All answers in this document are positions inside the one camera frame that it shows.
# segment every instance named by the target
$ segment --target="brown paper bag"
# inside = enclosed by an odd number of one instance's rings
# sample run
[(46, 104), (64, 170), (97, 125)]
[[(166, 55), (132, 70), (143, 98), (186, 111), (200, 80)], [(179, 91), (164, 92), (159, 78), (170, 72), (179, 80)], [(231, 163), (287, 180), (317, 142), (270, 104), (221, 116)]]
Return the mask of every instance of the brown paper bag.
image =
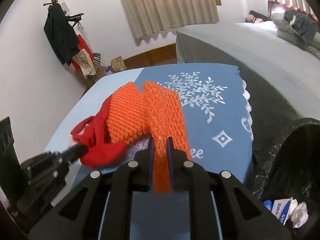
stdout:
[(114, 72), (120, 72), (127, 69), (122, 57), (117, 57), (111, 60), (111, 66)]

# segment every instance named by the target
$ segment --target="tissue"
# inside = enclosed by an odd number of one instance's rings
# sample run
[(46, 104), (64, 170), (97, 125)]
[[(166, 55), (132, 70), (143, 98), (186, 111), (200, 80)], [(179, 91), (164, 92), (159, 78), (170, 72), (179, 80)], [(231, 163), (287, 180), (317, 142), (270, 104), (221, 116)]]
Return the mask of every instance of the tissue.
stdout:
[(293, 228), (300, 228), (307, 222), (308, 218), (307, 204), (302, 202), (292, 212), (291, 221)]
[(287, 221), (289, 220), (289, 218), (292, 215), (292, 212), (295, 210), (295, 208), (298, 206), (298, 201), (294, 198), (291, 198), (291, 204), (290, 204), (290, 208), (288, 211), (288, 217), (287, 217)]

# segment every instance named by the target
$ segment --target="metal screw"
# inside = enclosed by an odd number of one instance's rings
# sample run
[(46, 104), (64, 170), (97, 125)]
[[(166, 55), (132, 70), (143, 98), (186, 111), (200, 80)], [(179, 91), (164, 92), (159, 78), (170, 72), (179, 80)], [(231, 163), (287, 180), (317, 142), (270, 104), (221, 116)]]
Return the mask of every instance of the metal screw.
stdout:
[(130, 168), (135, 168), (135, 167), (137, 167), (139, 165), (139, 163), (137, 162), (137, 161), (130, 161), (129, 163), (128, 163), (128, 166), (130, 167)]
[(185, 161), (183, 163), (183, 166), (185, 166), (186, 168), (192, 168), (193, 167), (193, 162), (192, 161)]
[(96, 179), (100, 176), (100, 172), (99, 171), (93, 171), (90, 173), (90, 177), (93, 179)]
[(224, 177), (225, 179), (229, 179), (231, 177), (230, 171), (223, 171), (221, 172), (221, 176)]

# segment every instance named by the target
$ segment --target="orange crochet item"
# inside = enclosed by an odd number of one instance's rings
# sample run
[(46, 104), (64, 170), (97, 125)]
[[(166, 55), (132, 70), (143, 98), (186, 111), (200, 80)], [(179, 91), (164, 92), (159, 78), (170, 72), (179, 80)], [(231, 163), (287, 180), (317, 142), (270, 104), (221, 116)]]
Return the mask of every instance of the orange crochet item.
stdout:
[(144, 82), (143, 94), (146, 100), (150, 130), (155, 139), (153, 181), (157, 193), (171, 191), (167, 139), (172, 137), (176, 149), (185, 151), (192, 160), (187, 139), (187, 129), (179, 95), (154, 82)]
[(144, 97), (133, 82), (113, 93), (107, 126), (112, 143), (129, 144), (150, 131)]

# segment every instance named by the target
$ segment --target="trash can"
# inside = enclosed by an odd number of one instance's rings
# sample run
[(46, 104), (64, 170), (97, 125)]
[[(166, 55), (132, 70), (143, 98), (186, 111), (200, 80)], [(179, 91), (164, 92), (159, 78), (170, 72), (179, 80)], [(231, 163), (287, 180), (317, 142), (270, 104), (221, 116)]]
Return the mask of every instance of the trash can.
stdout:
[(94, 53), (94, 60), (93, 60), (93, 67), (95, 71), (98, 71), (100, 65), (101, 65), (101, 54), (100, 53)]
[(292, 239), (320, 239), (320, 121), (302, 118), (286, 126), (262, 155), (247, 187), (261, 201), (293, 197), (306, 202), (308, 221), (285, 226)]

